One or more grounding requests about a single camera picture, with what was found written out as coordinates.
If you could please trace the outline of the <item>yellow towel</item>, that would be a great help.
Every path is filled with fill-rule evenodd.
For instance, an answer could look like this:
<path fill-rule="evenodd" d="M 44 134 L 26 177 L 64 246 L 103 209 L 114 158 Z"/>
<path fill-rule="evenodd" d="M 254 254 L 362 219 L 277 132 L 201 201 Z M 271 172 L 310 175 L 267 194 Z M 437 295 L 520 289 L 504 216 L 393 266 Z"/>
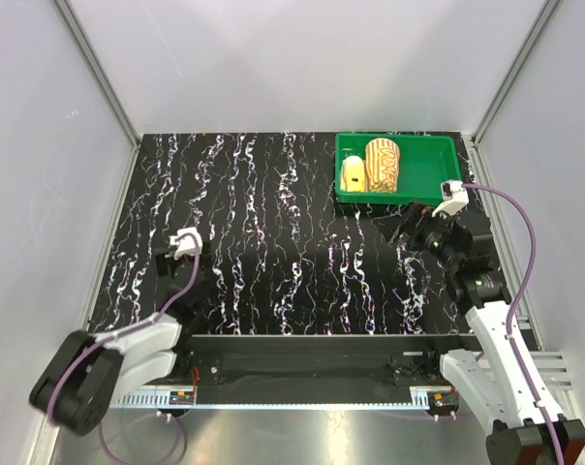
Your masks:
<path fill-rule="evenodd" d="M 340 189 L 347 193 L 364 193 L 367 191 L 365 162 L 359 156 L 349 156 L 342 162 Z"/>

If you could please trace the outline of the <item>orange striped towel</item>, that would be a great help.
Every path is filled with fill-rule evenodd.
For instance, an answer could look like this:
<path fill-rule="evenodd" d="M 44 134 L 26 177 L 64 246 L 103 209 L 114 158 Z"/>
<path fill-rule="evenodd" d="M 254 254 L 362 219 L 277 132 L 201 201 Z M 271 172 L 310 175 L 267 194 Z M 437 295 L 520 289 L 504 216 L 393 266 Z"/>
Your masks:
<path fill-rule="evenodd" d="M 365 147 L 367 189 L 375 193 L 395 193 L 400 171 L 400 148 L 386 138 L 370 140 Z"/>

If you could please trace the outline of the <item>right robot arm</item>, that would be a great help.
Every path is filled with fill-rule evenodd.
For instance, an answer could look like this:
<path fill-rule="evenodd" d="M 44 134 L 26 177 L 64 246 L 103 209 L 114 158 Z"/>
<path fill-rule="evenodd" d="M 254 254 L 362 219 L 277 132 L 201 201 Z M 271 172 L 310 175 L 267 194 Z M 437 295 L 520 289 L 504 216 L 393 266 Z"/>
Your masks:
<path fill-rule="evenodd" d="M 486 433 L 490 463 L 576 463 L 585 448 L 585 426 L 566 417 L 533 361 L 510 310 L 516 300 L 492 261 L 488 219 L 476 213 L 458 218 L 412 202 L 390 239 L 439 262 L 448 295 L 480 344 L 487 371 L 472 351 L 433 343 L 418 369 L 465 400 Z"/>

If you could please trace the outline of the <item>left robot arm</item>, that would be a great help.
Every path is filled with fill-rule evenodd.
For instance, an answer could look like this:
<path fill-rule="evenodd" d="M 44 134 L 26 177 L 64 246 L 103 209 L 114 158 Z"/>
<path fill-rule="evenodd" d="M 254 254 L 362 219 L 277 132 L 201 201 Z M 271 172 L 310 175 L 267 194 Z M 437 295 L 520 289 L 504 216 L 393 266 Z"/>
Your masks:
<path fill-rule="evenodd" d="M 209 251 L 194 228 L 171 236 L 168 248 L 155 256 L 158 276 L 169 279 L 162 306 L 120 329 L 67 335 L 32 387 L 30 406 L 51 424 L 84 436 L 102 422 L 114 401 L 148 382 L 184 382 L 192 361 L 180 353 L 180 341 L 206 306 L 212 282 Z"/>

